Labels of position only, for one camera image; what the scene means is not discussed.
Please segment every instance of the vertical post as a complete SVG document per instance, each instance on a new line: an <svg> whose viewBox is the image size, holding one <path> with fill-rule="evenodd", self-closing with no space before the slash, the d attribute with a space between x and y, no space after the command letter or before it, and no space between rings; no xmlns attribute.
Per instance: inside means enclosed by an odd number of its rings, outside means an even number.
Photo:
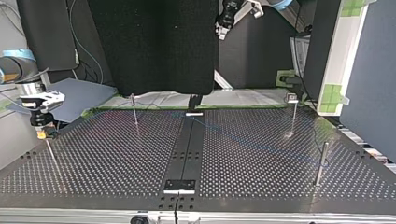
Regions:
<svg viewBox="0 0 396 224"><path fill-rule="evenodd" d="M298 102L294 104L293 122L294 122L294 120L296 119L297 104L298 104Z"/></svg>
<svg viewBox="0 0 396 224"><path fill-rule="evenodd" d="M320 186L320 179L321 179L321 175L322 175L322 172L323 172L323 166L324 166L324 164L326 162L326 157L327 157L327 152L328 151L329 151L329 143L325 142L323 144L322 154L321 154L321 157L320 157L320 165L319 165L319 168L318 168L317 177L315 179L315 186Z"/></svg>
<svg viewBox="0 0 396 224"><path fill-rule="evenodd" d="M46 139L45 141L47 143L47 147L49 148L50 156L56 161L55 155L53 154L53 151L52 151L52 146L50 145L50 141L48 139Z"/></svg>

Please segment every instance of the gray fabric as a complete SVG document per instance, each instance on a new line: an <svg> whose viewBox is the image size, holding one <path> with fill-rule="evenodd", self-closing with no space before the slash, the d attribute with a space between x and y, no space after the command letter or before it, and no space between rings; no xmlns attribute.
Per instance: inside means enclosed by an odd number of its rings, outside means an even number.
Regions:
<svg viewBox="0 0 396 224"><path fill-rule="evenodd" d="M202 106L251 106L251 105L284 105L285 97L288 91L286 89L274 90L235 90L235 91L213 91L211 94L204 96ZM160 107L178 107L187 106L190 96L173 91L156 91L149 92L136 97L136 106L146 107L154 104ZM131 107L130 100L122 97L113 97L102 107Z"/></svg>
<svg viewBox="0 0 396 224"><path fill-rule="evenodd" d="M116 93L116 90L112 87L72 78L52 84L48 89L59 91L66 96L64 104L51 111L51 113L55 119L68 123L77 119L84 110L99 106ZM9 105L7 108L30 114L29 111L16 105Z"/></svg>
<svg viewBox="0 0 396 224"><path fill-rule="evenodd" d="M396 1L372 3L367 12L341 121L396 161Z"/></svg>

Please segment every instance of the cable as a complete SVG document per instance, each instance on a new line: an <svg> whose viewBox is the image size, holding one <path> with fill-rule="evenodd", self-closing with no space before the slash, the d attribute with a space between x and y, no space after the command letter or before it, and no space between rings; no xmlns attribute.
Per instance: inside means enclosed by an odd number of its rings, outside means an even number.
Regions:
<svg viewBox="0 0 396 224"><path fill-rule="evenodd" d="M80 60L80 62L81 62L81 65L84 67L85 75L88 74L88 75L90 76L90 78L92 78L92 81L98 83L98 74L90 67L89 64L85 63L85 62L82 61L82 60ZM91 71L95 74L95 78L87 71L87 68L86 68L86 67L88 67L88 69L91 70Z"/></svg>
<svg viewBox="0 0 396 224"><path fill-rule="evenodd" d="M22 79L22 80L18 80L18 81L12 82L12 83L18 84L18 83L24 82L24 81L26 81L26 80L30 80L30 79L35 78L35 77L39 77L39 76L41 76L41 75L47 73L49 70L50 70L49 68L46 68L46 69L44 69L44 71L39 72L39 73L35 74L34 76L27 77L27 78L24 78L24 79Z"/></svg>
<svg viewBox="0 0 396 224"><path fill-rule="evenodd" d="M77 36L76 36L76 32L75 32L75 30L74 30L74 27L73 27L73 22L72 22L72 15L73 15L73 8L74 8L74 5L75 5L75 3L77 2L77 0L73 0L73 3L72 3L72 6L70 7L70 12L69 12L69 22L70 22L70 28L71 28L71 31L72 31L72 34L73 34L73 37L75 38L75 40L76 40L76 42L78 43L78 45L96 62L96 64L98 65L98 67L99 67L99 70L100 70L100 73L101 73L101 81L100 81L100 84L103 84L103 79L104 79L104 74L103 74L103 69L102 69L102 66L99 64L99 62L95 59L95 57L93 57L91 54L90 54L90 52L89 51L87 51L85 48L84 48L84 46L82 46L82 44L79 42L79 40L78 40L78 38L77 38Z"/></svg>
<svg viewBox="0 0 396 224"><path fill-rule="evenodd" d="M19 19L21 18L20 13L17 11L17 9L15 9L15 8L14 8L12 5L10 5L9 3L0 1L0 6L6 6L6 7L8 7L9 9L11 9L11 10L15 13L15 15L16 15Z"/></svg>
<svg viewBox="0 0 396 224"><path fill-rule="evenodd" d="M8 97L7 95L3 94L2 92L0 92L0 95L6 97L12 104L17 105L20 108L27 109L27 110L30 110L30 111L38 111L38 110L40 110L40 109L30 109L30 108L24 107L24 106L18 104L18 102L14 101L10 97Z"/></svg>
<svg viewBox="0 0 396 224"><path fill-rule="evenodd" d="M0 9L4 13L4 15L7 17L7 19L11 22L11 24L14 26L14 28L22 35L25 36L24 32L15 24L15 22L8 16L8 14L3 10L3 8L0 5Z"/></svg>
<svg viewBox="0 0 396 224"><path fill-rule="evenodd" d="M296 22L295 22L295 24L294 24L294 29L295 29L295 31L296 31L295 36L294 36L294 38L293 38L293 42L294 42L294 56L295 56L295 58L296 58L298 77L300 78L300 80L301 80L302 83L303 83L303 87L304 87L304 90L305 90L306 94L308 95L308 98L311 99L310 102L311 102L312 106L315 108L316 111L318 111L317 106L316 106L316 105L314 104L314 102L312 101L312 97L309 95L309 91L308 91L308 88L307 88L306 85L305 85L303 76L301 75L300 63L298 62L298 57L297 57L297 56L298 56L298 55L297 55L297 45L296 45L296 36L297 36L297 34L298 34L297 25L298 25L298 20L299 20L299 18L300 18L300 13L301 13L301 8L302 8L302 7L303 7L303 5L301 5L301 6L299 7L299 9L298 9L297 16L296 16ZM323 152L322 152L322 150L320 149L320 145L319 145L319 143L318 143L317 130L315 129L315 126L312 127L312 129L314 130L314 141L315 141L315 145L317 145L318 151L319 151L319 153L320 153L320 155L321 155ZM327 166L329 166L329 165L330 165L330 162L329 162L329 160L328 160L327 158L326 158L326 162L327 162Z"/></svg>
<svg viewBox="0 0 396 224"><path fill-rule="evenodd" d="M0 91L0 92L5 92L5 91L14 91L14 90L16 90L17 88L11 88L11 89L6 89L6 90L2 90L2 91Z"/></svg>
<svg viewBox="0 0 396 224"><path fill-rule="evenodd" d="M77 77L76 71L75 71L74 69L72 69L72 72L73 72L73 75L75 76L75 79L76 79L76 80L78 80L78 77Z"/></svg>
<svg viewBox="0 0 396 224"><path fill-rule="evenodd" d="M298 11L297 11L296 22L295 22L295 24L294 24L294 29L295 29L295 31L296 31L296 32L295 32L295 36L294 36L294 38L293 38L293 42L294 42L294 56L295 56L295 58L296 58L298 77L300 78L300 80L301 80L302 83L303 83L303 87L304 87L304 90L305 90L306 94L308 95L308 98L311 99L311 104L312 104L312 106L315 108L315 110L318 111L317 107L316 107L315 104L312 102L312 97L309 95L309 91L308 91L308 88L307 88L306 85L305 85L305 81L304 81L303 76L302 76L301 71L300 71L300 64L299 64L299 62L298 62L297 45L296 45L296 36L297 36L297 34L298 34L297 25L298 25L298 20L300 19L300 13L301 13L301 8L302 8L302 7L303 7L303 5L301 5L301 6L299 7Z"/></svg>

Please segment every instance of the white label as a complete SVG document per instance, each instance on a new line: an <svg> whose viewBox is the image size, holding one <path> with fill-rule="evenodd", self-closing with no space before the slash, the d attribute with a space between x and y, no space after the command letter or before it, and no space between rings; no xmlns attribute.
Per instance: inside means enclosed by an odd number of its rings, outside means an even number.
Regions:
<svg viewBox="0 0 396 224"><path fill-rule="evenodd" d="M24 107L36 107L35 103L22 103Z"/></svg>

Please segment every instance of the sticker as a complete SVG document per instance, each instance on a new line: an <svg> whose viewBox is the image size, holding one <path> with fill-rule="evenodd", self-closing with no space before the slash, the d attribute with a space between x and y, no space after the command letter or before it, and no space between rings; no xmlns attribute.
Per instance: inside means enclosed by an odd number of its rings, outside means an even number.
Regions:
<svg viewBox="0 0 396 224"><path fill-rule="evenodd" d="M325 85L322 94L319 112L335 113L337 106L342 102L341 85Z"/></svg>
<svg viewBox="0 0 396 224"><path fill-rule="evenodd" d="M359 17L364 7L364 0L345 0L341 17Z"/></svg>

